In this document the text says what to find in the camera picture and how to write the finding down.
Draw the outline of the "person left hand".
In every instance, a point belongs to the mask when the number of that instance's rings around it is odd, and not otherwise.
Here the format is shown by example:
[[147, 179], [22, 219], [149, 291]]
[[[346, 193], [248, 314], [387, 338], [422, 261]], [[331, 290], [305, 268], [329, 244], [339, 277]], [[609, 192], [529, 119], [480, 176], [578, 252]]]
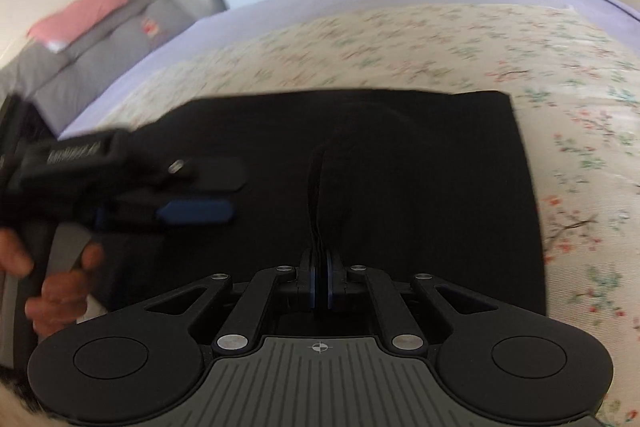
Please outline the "person left hand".
[[[105, 259], [98, 243], [89, 242], [80, 256], [80, 265], [72, 271], [47, 277], [40, 296], [27, 300], [25, 315], [34, 331], [47, 338], [83, 317], [88, 309], [87, 299], [96, 286], [98, 273]], [[1, 230], [1, 272], [24, 279], [34, 269], [21, 239], [10, 229]]]

